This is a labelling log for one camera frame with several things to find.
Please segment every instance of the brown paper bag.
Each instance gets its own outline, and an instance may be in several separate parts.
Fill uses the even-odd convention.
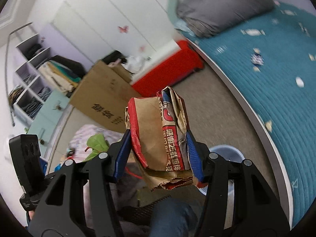
[[[148,187],[172,189],[192,184],[184,101],[166,87],[156,97],[132,98],[125,110],[136,162]]]

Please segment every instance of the teal bedspread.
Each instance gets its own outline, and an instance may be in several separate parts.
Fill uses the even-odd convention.
[[[212,38],[183,34],[267,123],[290,179],[296,225],[316,196],[316,17],[279,4]],[[262,66],[252,64],[254,49]]]

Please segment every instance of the cabinet handle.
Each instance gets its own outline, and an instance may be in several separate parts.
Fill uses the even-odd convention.
[[[61,111],[63,108],[60,106],[60,101],[58,101],[55,106],[54,106],[54,109],[53,110],[59,110]]]
[[[42,138],[43,138],[43,135],[44,135],[44,132],[45,132],[45,129],[44,129],[44,128],[41,128],[40,133],[39,133],[39,143],[40,143],[41,145],[44,145],[44,144],[45,144],[45,141],[42,139]]]

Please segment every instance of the white bed frame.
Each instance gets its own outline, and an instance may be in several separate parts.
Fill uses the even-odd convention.
[[[224,84],[234,95],[241,108],[244,110],[247,117],[249,118],[251,124],[253,125],[256,133],[259,136],[260,141],[262,142],[263,148],[267,153],[279,191],[280,203],[286,214],[286,217],[288,218],[290,228],[292,228],[293,196],[291,184],[277,147],[272,141],[262,121],[255,113],[253,108],[250,106],[250,104],[246,101],[244,96],[239,92],[237,87],[230,81],[230,79],[225,75],[220,67],[209,56],[207,56],[205,52],[203,52],[203,50],[198,47],[198,45],[196,45],[189,39],[187,39],[187,41],[189,42],[190,46],[209,64],[209,66],[221,78]]]

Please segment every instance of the butterfly sticker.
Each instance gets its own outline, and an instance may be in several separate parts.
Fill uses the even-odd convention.
[[[118,27],[119,32],[120,33],[126,33],[128,32],[128,26],[124,26],[124,27]]]
[[[144,52],[145,49],[146,49],[146,47],[145,47],[145,45],[143,45],[143,46],[141,46],[141,47],[139,48],[139,51],[140,51],[140,52]]]

